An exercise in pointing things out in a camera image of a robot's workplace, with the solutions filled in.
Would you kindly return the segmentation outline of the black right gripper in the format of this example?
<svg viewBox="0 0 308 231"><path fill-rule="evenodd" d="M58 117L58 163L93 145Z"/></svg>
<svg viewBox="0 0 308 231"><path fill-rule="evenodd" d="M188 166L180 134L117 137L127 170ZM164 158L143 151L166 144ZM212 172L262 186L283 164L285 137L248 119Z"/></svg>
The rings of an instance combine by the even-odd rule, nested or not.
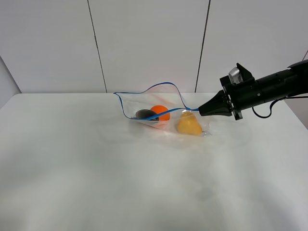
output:
<svg viewBox="0 0 308 231"><path fill-rule="evenodd" d="M236 120L243 118L242 110L252 107L258 83L250 71L241 64L236 67L240 70L243 82L231 84L228 74L220 78L223 90L220 90L211 100L198 108L201 116L232 116Z"/></svg>

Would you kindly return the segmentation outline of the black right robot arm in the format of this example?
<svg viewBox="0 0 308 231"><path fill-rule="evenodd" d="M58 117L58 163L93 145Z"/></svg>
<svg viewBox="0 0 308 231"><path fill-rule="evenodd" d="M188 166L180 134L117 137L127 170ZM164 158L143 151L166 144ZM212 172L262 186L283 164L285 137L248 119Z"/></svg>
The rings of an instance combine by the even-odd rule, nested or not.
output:
<svg viewBox="0 0 308 231"><path fill-rule="evenodd" d="M308 92L308 61L303 60L286 70L255 79L239 63L220 79L223 87L211 100L198 108L201 116L234 116L243 118L242 111L270 102L304 98Z"/></svg>

